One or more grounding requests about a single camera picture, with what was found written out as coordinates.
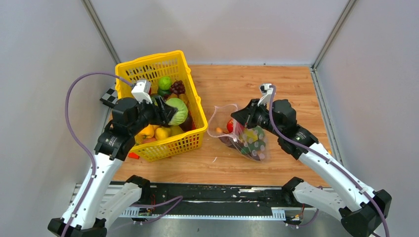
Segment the green bell pepper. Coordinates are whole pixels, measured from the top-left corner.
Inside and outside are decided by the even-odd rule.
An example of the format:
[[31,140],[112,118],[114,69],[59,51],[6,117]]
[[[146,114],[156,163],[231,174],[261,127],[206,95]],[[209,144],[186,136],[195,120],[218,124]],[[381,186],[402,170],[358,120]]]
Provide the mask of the green bell pepper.
[[264,156],[260,156],[266,148],[265,132],[260,127],[245,128],[239,136],[242,142],[240,149],[241,154],[251,157],[255,160],[264,159]]

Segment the green white cabbage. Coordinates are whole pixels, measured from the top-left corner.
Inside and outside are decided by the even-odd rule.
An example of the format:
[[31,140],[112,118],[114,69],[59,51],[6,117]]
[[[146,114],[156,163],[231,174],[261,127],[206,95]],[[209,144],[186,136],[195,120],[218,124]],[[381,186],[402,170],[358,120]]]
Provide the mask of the green white cabbage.
[[184,123],[188,117],[189,110],[186,104],[179,98],[170,98],[166,100],[166,104],[177,109],[174,116],[168,123],[171,126],[176,126]]

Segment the clear zip top bag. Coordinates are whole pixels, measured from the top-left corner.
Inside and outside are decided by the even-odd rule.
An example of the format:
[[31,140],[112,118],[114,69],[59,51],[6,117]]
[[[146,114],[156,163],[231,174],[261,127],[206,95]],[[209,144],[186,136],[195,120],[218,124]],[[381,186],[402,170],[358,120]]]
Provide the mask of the clear zip top bag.
[[214,112],[208,121],[208,135],[217,138],[245,158],[258,162],[267,160],[268,139],[264,130],[259,126],[245,128],[240,125],[231,118],[231,114],[236,111],[238,111],[237,104],[214,106]]

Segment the yellow lemon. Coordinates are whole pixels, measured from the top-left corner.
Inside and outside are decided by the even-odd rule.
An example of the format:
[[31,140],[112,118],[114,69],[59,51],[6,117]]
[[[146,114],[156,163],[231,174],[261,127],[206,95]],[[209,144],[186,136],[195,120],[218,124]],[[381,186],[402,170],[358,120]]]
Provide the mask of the yellow lemon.
[[242,132],[242,139],[247,143],[253,143],[258,140],[258,131],[245,128]]

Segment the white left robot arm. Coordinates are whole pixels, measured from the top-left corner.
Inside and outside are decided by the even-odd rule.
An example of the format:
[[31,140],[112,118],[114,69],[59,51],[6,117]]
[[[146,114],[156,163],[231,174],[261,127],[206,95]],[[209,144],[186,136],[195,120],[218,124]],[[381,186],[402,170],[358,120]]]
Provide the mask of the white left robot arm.
[[93,152],[88,152],[92,167],[79,192],[60,218],[50,220],[48,230],[57,237],[104,237],[114,221],[133,203],[151,199],[149,181],[131,176],[104,205],[101,201],[116,171],[135,145],[135,136],[148,125],[168,126],[178,108],[161,97],[137,101],[123,98],[112,109],[112,119],[99,136]]

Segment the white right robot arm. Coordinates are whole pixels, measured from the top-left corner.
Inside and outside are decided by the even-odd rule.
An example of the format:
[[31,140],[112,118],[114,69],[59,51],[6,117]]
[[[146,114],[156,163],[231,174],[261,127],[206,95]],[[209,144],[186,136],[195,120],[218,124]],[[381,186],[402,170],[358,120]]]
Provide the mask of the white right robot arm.
[[296,111],[286,99],[263,105],[258,99],[231,114],[245,128],[259,126],[278,136],[282,150],[309,166],[334,190],[326,192],[294,177],[282,192],[283,202],[315,207],[339,220],[353,237],[369,237],[382,225],[390,235],[386,218],[392,197],[386,190],[375,191],[337,162],[307,129],[297,123]]

